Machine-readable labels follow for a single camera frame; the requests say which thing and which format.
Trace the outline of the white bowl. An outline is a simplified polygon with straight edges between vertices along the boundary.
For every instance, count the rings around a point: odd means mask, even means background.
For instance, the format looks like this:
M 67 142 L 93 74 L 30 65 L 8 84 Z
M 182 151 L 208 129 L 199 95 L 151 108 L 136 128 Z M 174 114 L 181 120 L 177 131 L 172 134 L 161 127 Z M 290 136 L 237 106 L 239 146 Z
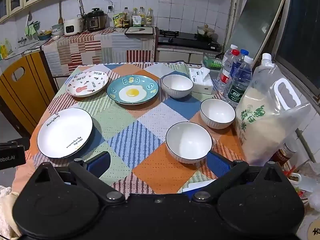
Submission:
M 194 86 L 191 79 L 184 75 L 170 74 L 162 78 L 162 89 L 168 96 L 174 99 L 181 99 L 188 96 Z
M 168 129 L 165 144 L 176 161 L 195 164 L 206 158 L 213 147 L 213 139 L 201 125 L 184 121 Z
M 200 116 L 202 121 L 212 129 L 225 129 L 235 119 L 235 110 L 227 102 L 210 98 L 201 102 Z

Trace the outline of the white plate black rim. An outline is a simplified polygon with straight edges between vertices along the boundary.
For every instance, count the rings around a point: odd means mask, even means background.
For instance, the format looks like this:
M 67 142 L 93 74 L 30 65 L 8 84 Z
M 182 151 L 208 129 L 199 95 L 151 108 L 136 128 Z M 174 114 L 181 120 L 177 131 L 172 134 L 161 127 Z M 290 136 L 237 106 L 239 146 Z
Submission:
M 73 107 L 64 109 L 43 123 L 37 135 L 37 146 L 48 158 L 67 158 L 85 145 L 92 129 L 92 117 L 87 111 Z

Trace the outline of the white bunny carrot plate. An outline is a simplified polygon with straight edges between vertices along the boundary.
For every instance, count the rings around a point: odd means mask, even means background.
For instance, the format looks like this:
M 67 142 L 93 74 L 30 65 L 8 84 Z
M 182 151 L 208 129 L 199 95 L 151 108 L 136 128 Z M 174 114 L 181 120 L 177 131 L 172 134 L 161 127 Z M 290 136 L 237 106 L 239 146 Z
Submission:
M 105 72 L 81 72 L 67 82 L 66 93 L 76 98 L 85 98 L 100 92 L 108 81 L 109 76 Z

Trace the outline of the teal fried egg plate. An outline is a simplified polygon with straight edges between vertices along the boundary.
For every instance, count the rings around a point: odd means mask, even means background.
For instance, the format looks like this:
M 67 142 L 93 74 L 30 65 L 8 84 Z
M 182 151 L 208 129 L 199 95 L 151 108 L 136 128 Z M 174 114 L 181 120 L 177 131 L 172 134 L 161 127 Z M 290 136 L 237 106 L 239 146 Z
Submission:
M 152 100 L 159 91 L 159 85 L 144 75 L 126 75 L 112 81 L 107 87 L 107 95 L 121 105 L 141 105 Z

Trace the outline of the yellow wooden chair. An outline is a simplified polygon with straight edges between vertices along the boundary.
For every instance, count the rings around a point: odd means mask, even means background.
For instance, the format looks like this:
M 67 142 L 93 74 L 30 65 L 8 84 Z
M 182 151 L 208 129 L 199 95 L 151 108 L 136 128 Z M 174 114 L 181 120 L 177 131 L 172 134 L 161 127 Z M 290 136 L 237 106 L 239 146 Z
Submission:
M 23 137 L 31 137 L 56 93 L 42 51 L 14 60 L 1 74 L 1 111 Z

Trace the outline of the clear rice bag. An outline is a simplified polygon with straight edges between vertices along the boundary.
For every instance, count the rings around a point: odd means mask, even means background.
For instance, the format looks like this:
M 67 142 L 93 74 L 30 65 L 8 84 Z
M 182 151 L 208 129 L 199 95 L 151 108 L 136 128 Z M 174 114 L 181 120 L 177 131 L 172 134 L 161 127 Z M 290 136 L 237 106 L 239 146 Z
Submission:
M 289 81 L 262 55 L 237 108 L 235 130 L 249 165 L 263 166 L 310 112 Z

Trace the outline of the patchwork tablecloth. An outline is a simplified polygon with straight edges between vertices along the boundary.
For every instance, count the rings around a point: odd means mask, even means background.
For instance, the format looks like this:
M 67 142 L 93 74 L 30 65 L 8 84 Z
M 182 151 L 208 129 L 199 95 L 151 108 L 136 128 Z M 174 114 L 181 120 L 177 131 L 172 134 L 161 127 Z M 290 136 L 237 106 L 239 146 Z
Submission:
M 192 65 L 179 63 L 154 64 L 107 64 L 110 81 L 119 77 L 137 74 L 157 81 L 167 74 L 187 75 Z M 78 67 L 72 75 L 80 71 L 91 71 L 89 67 Z M 94 96 L 73 99 L 65 93 L 66 83 L 40 119 L 32 133 L 30 148 L 25 152 L 27 163 L 17 168 L 12 190 L 21 192 L 35 169 L 42 162 L 54 166 L 66 166 L 68 159 L 49 159 L 37 148 L 37 135 L 42 124 L 55 112 L 70 107 L 86 110 L 93 119 L 92 137 L 77 152 L 84 160 L 89 160 L 103 151 L 108 151 L 111 163 L 100 176 L 105 183 L 115 186 L 122 193 L 176 193 L 189 183 L 215 179 L 205 160 L 196 165 L 179 163 L 167 151 L 165 135 L 178 122 L 190 121 L 203 126 L 213 138 L 213 150 L 224 157 L 243 159 L 240 142 L 233 126 L 226 129 L 210 129 L 200 117 L 200 104 L 207 98 L 219 95 L 203 95 L 192 92 L 180 100 L 168 97 L 162 90 L 150 102 L 136 106 L 121 106 L 112 101 L 105 90 Z

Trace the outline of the water bottle red label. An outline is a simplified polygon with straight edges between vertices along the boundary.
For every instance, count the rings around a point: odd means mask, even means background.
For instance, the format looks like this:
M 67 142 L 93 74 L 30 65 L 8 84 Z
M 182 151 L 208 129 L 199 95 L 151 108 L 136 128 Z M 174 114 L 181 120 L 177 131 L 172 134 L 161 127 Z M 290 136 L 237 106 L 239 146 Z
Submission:
M 231 44 L 230 48 L 225 52 L 223 59 L 222 59 L 222 67 L 219 72 L 219 76 L 217 78 L 218 80 L 218 86 L 217 90 L 220 92 L 224 91 L 225 86 L 227 85 L 227 82 L 229 80 L 229 75 L 231 72 L 232 64 L 233 64 L 233 58 L 235 56 L 238 56 L 240 54 L 240 51 L 238 51 L 238 46 Z

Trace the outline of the white tissue box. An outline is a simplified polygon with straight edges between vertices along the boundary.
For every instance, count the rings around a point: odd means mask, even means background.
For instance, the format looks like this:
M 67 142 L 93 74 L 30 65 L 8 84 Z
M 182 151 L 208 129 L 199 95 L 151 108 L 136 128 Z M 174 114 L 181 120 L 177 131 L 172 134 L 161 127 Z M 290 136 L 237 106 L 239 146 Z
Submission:
M 189 78 L 193 82 L 192 92 L 207 95 L 212 94 L 213 82 L 208 68 L 189 68 Z

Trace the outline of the green plastic basket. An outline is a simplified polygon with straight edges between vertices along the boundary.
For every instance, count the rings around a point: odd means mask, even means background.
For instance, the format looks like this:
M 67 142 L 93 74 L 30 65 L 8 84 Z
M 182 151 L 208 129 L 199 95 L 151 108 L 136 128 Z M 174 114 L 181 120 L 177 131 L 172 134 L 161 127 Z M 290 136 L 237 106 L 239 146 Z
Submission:
M 215 54 L 205 52 L 203 54 L 203 65 L 208 69 L 220 70 L 222 67 L 222 60 L 217 58 Z

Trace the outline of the patchwork counter cover cloth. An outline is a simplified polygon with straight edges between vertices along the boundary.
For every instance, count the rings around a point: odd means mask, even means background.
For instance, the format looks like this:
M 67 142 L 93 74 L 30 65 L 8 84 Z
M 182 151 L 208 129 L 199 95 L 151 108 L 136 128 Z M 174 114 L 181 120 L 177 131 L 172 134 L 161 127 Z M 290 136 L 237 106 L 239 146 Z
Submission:
M 108 27 L 101 31 L 50 40 L 42 50 L 52 76 L 70 75 L 78 66 L 153 62 L 157 29 L 152 35 L 125 35 L 127 29 Z

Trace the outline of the pot on stove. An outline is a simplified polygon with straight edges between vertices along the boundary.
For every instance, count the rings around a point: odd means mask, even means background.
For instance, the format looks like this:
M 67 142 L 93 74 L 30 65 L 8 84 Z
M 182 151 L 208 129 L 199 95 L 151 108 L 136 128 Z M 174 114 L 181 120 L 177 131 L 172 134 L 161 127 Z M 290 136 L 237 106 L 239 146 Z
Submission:
M 202 36 L 212 37 L 214 30 L 210 28 L 207 24 L 197 27 L 197 33 Z

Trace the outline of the black gas stove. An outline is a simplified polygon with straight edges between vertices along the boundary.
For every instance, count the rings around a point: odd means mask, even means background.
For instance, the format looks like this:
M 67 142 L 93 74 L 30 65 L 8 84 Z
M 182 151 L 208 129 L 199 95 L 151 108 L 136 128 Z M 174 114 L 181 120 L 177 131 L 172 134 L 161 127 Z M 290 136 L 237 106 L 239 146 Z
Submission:
M 158 44 L 217 52 L 220 52 L 222 49 L 221 45 L 209 36 L 162 29 L 159 30 Z

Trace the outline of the cutting board tray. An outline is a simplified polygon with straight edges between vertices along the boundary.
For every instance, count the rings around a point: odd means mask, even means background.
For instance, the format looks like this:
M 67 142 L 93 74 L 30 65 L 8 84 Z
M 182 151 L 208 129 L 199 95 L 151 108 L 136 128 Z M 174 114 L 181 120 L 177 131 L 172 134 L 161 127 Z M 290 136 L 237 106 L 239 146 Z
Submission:
M 152 35 L 153 27 L 129 27 L 127 31 L 125 31 L 125 35 Z

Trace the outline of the leaning glass panel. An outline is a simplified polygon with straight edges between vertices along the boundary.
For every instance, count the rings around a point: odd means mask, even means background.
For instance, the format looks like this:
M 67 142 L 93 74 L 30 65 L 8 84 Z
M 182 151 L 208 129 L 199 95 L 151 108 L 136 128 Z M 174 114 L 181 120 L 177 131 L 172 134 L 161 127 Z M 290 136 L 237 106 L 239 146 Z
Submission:
M 249 51 L 256 63 L 276 25 L 285 0 L 247 0 L 224 48 L 231 44 Z

